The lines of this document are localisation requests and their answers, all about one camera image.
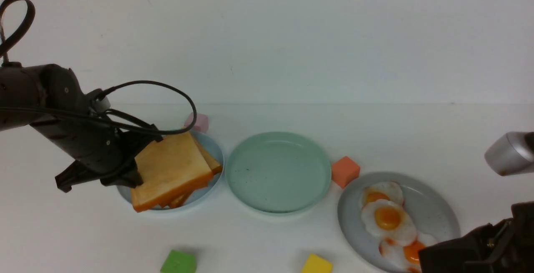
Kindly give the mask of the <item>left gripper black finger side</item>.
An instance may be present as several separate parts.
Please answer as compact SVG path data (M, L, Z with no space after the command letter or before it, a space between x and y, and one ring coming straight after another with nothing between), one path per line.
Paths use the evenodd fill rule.
M103 186L126 186L129 188L136 188L144 183L136 161L131 157L100 178L100 182Z
M55 176L55 182L59 190L68 193L74 185L91 182L104 177L105 175L103 173L96 172L87 168L81 162L74 161L63 172Z

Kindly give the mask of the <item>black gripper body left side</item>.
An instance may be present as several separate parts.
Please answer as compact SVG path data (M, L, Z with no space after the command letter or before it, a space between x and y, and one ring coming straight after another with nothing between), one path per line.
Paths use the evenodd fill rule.
M30 126L59 147L74 161L104 175L127 158L134 158L159 137L133 131L118 131L108 125L71 119L47 119Z

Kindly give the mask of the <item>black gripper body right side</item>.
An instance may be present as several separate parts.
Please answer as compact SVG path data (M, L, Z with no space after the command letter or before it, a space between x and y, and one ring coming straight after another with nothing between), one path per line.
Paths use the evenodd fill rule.
M512 219L477 227L466 235L419 251L423 273L517 273L511 248Z

